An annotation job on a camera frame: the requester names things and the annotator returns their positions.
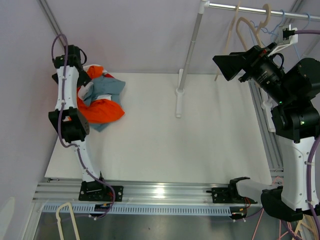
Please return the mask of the beige wooden hanger front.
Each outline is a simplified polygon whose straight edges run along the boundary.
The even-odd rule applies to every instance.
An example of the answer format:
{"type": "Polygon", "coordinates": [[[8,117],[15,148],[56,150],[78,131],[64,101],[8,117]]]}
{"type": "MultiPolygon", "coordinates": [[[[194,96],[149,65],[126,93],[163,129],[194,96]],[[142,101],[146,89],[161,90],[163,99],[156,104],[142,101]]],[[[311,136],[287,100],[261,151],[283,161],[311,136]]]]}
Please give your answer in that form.
{"type": "Polygon", "coordinates": [[[235,14],[234,14],[233,19],[231,20],[229,28],[228,28],[227,38],[226,38],[225,46],[224,46],[224,49],[223,49],[223,54],[224,55],[227,53],[227,50],[228,50],[228,47],[229,47],[229,43],[230,43],[230,38],[231,38],[231,35],[232,35],[233,27],[234,27],[235,21],[236,21],[236,19],[238,17],[240,4],[241,4],[241,1],[239,0],[238,4],[236,6],[235,14]]]}

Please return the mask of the white t shirt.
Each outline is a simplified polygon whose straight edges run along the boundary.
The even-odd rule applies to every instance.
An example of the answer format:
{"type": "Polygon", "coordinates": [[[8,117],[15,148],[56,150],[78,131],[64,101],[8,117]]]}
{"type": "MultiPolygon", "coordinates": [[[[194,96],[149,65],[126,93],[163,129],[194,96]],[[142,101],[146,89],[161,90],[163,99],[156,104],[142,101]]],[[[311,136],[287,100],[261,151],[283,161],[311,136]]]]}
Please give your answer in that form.
{"type": "Polygon", "coordinates": [[[107,78],[103,75],[92,79],[86,86],[81,86],[77,96],[84,102],[112,99],[111,94],[107,93],[107,78]]]}

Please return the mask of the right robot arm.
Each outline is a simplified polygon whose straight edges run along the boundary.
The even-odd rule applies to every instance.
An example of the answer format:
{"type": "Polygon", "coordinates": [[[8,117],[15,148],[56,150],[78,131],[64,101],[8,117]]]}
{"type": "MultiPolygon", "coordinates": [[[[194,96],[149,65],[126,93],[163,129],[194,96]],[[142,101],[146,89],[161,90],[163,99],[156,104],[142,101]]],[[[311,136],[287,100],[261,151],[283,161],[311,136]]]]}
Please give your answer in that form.
{"type": "Polygon", "coordinates": [[[253,46],[244,52],[216,55],[213,61],[228,81],[255,81],[275,102],[271,119],[280,145],[284,184],[263,184],[249,177],[231,179],[227,196],[232,202],[248,198],[261,203],[265,212],[286,222],[304,215],[318,216],[320,201],[315,187],[313,165],[320,137],[320,114],[312,99],[320,92],[320,63],[301,59],[289,71],[274,62],[275,43],[253,46]]]}

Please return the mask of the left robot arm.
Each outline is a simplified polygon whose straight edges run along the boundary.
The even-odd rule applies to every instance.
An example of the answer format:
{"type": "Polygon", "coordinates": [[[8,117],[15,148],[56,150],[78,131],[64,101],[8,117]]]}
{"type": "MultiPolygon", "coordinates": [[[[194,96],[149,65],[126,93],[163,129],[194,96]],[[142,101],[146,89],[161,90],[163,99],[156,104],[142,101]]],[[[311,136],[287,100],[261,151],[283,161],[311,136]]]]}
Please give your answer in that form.
{"type": "Polygon", "coordinates": [[[64,48],[64,54],[52,59],[56,73],[52,79],[58,85],[57,102],[48,118],[64,148],[74,151],[82,172],[80,195],[90,194],[95,200],[107,197],[108,188],[103,184],[99,169],[93,164],[86,137],[90,133],[89,122],[77,104],[77,88],[89,85],[90,78],[83,68],[82,49],[75,45],[64,48]]]}

